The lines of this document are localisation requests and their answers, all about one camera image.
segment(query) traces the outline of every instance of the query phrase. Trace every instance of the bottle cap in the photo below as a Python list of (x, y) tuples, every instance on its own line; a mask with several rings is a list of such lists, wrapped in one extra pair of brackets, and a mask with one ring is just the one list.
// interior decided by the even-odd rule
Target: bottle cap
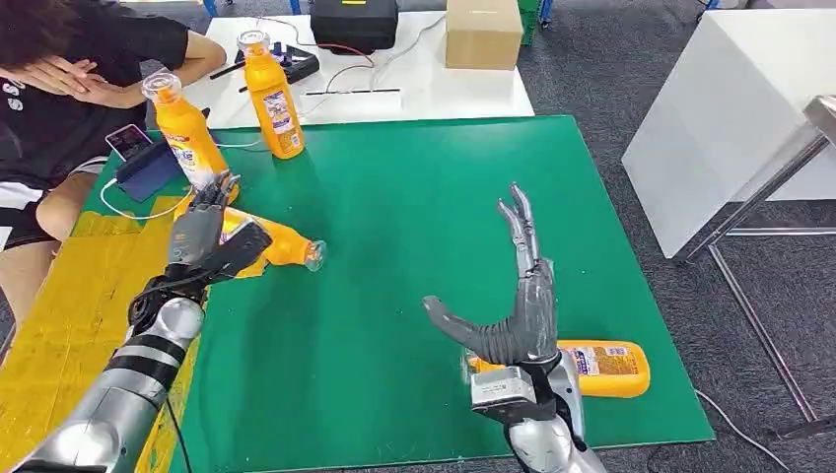
[(181, 93), (182, 82), (171, 72), (157, 72), (142, 81), (142, 95), (154, 103), (172, 103)]
[(262, 30), (249, 30), (238, 36), (238, 48), (245, 57), (260, 56), (270, 51), (270, 36)]
[(308, 249), (305, 251), (305, 267), (312, 272), (318, 271), (325, 261), (327, 249), (328, 246), (322, 240), (309, 244)]

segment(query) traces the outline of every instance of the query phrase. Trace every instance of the cardboard box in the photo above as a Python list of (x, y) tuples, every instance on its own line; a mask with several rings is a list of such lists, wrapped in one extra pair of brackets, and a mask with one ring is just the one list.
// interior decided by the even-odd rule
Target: cardboard box
[(522, 38), (517, 0), (447, 2), (448, 68), (513, 70)]

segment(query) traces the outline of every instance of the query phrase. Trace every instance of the plastic bottle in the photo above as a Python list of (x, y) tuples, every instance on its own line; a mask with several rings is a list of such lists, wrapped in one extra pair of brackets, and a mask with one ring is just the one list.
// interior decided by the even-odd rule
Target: plastic bottle
[[(651, 369), (642, 347), (632, 342), (604, 340), (558, 340), (572, 355), (581, 394), (592, 397), (637, 397), (651, 384)], [(491, 365), (469, 350), (464, 351), (466, 372), (487, 372)]]
[[(158, 72), (149, 76), (142, 81), (142, 94), (154, 103), (157, 125), (196, 190), (229, 168), (206, 128), (206, 117), (183, 97), (182, 83), (176, 75)], [(236, 186), (230, 200), (238, 194)]]
[(259, 30), (244, 32), (238, 48), (244, 53), (244, 80), (267, 148), (280, 160), (299, 155), (305, 137), (285, 71), (270, 52), (270, 36)]
[[(185, 212), (191, 199), (182, 202), (176, 210), (177, 218)], [(224, 211), (224, 224), (221, 230), (221, 241), (227, 240), (235, 230), (249, 219), (258, 221), (273, 238), (273, 242), (264, 250), (263, 256), (270, 264), (281, 266), (285, 264), (303, 265), (311, 271), (317, 271), (325, 260), (327, 246), (324, 241), (311, 241), (290, 227), (277, 224), (261, 217), (256, 217), (232, 207)]]

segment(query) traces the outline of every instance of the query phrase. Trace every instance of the floor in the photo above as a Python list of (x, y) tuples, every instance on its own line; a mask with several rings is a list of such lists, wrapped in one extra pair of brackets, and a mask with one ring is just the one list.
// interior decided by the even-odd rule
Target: floor
[[(237, 0), (224, 16), (287, 14), (283, 0)], [(438, 9), (438, 0), (402, 0), (405, 9)], [(160, 4), (157, 11), (205, 31), (197, 7)], [(836, 433), (776, 440), (771, 429), (802, 421), (711, 258), (677, 266), (654, 239), (621, 155), (696, 27), (694, 0), (559, 0), (553, 23), (520, 55), (522, 80), (537, 114), (574, 115), (610, 199), (651, 285), (676, 347), (696, 387), (709, 394), (794, 472), (836, 471)], [(785, 224), (836, 220), (832, 202), (769, 205), (755, 220)], [(738, 238), (724, 256), (820, 415), (836, 414), (836, 276), (832, 237)], [(604, 450), (616, 472), (778, 472), (765, 454), (707, 410), (717, 441)], [(379, 468), (375, 473), (518, 471), (512, 460)]]

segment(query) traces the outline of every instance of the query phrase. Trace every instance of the green table surface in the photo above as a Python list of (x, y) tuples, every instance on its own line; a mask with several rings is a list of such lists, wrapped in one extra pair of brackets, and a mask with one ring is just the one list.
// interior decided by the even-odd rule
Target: green table surface
[[(216, 132), (250, 143), (256, 130)], [(226, 149), (234, 206), (325, 239), (324, 267), (269, 267), (213, 288), (186, 405), (194, 471), (380, 465), (507, 455), (469, 409), (460, 348), (421, 298), (493, 322), (512, 306), (514, 251), (495, 210), (516, 181), (554, 260), (561, 339), (642, 346), (651, 387), (584, 398), (592, 446), (712, 439), (630, 243), (572, 117), (305, 128), (289, 162)], [(263, 145), (254, 147), (263, 150)], [(86, 210), (107, 213), (98, 190)], [(182, 192), (183, 182), (163, 194)], [(114, 204), (138, 215), (117, 189)], [(182, 471), (181, 455), (173, 471)]]

